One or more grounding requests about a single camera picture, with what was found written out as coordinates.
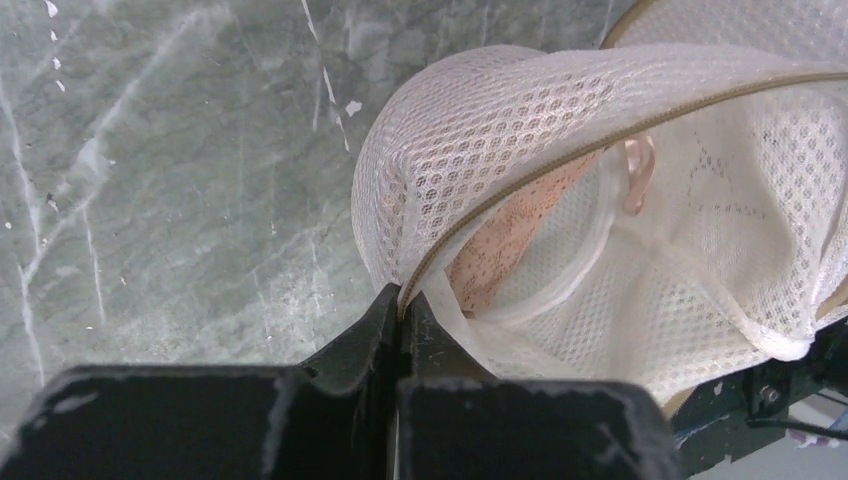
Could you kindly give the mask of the beige lace bra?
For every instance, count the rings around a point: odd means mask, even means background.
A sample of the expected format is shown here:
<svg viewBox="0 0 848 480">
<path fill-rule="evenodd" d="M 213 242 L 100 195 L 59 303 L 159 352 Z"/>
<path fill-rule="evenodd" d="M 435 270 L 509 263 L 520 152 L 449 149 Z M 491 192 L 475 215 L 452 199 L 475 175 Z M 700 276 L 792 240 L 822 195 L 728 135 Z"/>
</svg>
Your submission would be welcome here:
<svg viewBox="0 0 848 480">
<path fill-rule="evenodd" d="M 466 317 L 500 321 L 523 311 L 535 313 L 570 295 L 582 281 L 606 241 L 612 207 L 596 217 L 588 234 L 591 240 L 563 271 L 556 292 L 538 293 L 512 307 L 491 308 L 500 285 L 517 268 L 539 227 L 599 157 L 586 155 L 522 187 L 463 246 L 447 275 Z"/>
</svg>

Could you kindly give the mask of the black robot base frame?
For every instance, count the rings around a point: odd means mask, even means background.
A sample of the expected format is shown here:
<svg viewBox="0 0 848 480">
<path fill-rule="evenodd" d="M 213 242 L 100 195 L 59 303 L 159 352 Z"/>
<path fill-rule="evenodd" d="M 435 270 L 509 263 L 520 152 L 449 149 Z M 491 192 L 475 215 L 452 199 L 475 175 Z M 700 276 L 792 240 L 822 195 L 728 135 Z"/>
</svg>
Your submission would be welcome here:
<svg viewBox="0 0 848 480">
<path fill-rule="evenodd" d="M 739 460 L 788 432 L 845 442 L 845 427 L 789 417 L 791 405 L 824 388 L 847 394 L 846 320 L 817 333 L 801 360 L 770 360 L 695 388 L 671 415 L 683 471 L 691 476 L 722 460 Z"/>
</svg>

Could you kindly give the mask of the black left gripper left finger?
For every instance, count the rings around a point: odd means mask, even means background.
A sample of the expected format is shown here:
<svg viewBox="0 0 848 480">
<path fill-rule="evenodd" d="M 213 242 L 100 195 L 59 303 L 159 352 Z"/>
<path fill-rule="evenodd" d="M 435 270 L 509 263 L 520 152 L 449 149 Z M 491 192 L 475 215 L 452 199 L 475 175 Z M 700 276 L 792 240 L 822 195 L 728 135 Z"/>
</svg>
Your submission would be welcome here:
<svg viewBox="0 0 848 480">
<path fill-rule="evenodd" d="M 86 365 L 35 397 L 5 479 L 383 479 L 398 287 L 294 365 Z"/>
</svg>

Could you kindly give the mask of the beige mesh laundry bag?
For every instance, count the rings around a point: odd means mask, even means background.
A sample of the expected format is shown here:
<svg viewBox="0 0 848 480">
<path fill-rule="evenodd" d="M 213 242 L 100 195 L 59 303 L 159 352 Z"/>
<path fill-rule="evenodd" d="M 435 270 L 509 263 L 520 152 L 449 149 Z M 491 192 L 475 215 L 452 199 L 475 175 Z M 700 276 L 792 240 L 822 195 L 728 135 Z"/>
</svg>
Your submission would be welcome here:
<svg viewBox="0 0 848 480">
<path fill-rule="evenodd" d="M 612 207 L 582 281 L 535 313 L 466 317 L 447 275 L 463 246 L 594 153 L 491 308 L 556 292 Z M 668 407 L 800 359 L 847 314 L 847 5 L 640 1 L 598 50 L 450 56 L 378 115 L 351 217 L 373 284 L 430 296 L 501 378 L 625 381 Z"/>
</svg>

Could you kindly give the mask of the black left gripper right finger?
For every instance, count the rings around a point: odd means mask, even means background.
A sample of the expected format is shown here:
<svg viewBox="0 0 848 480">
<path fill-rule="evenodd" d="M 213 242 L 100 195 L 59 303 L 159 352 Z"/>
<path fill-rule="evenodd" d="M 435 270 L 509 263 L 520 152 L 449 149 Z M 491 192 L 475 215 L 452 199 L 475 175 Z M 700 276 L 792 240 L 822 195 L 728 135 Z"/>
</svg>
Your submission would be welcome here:
<svg viewBox="0 0 848 480">
<path fill-rule="evenodd" d="M 398 386 L 400 479 L 679 479 L 668 421 L 621 382 L 498 380 L 437 322 L 407 307 L 409 373 Z"/>
</svg>

